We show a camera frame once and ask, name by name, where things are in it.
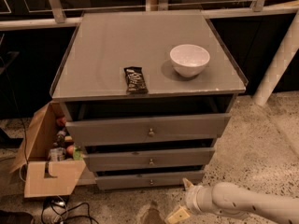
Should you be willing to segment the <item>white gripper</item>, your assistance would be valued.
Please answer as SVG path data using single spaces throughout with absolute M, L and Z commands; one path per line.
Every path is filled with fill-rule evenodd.
M 181 205 L 176 207 L 165 219 L 166 224 L 178 224 L 180 221 L 189 218 L 191 216 L 190 212 L 194 215 L 202 215 L 206 211 L 208 188 L 194 186 L 187 178 L 183 178 L 182 181 L 186 190 L 185 204 L 187 207 Z

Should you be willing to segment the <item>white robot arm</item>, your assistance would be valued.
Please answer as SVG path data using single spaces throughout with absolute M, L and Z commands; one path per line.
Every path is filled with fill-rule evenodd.
M 299 224 L 298 198 L 258 193 L 229 182 L 210 187 L 194 185 L 183 178 L 183 183 L 184 205 L 168 215 L 165 219 L 167 224 L 177 224 L 191 216 L 203 214 L 246 219 L 249 213 L 277 224 Z

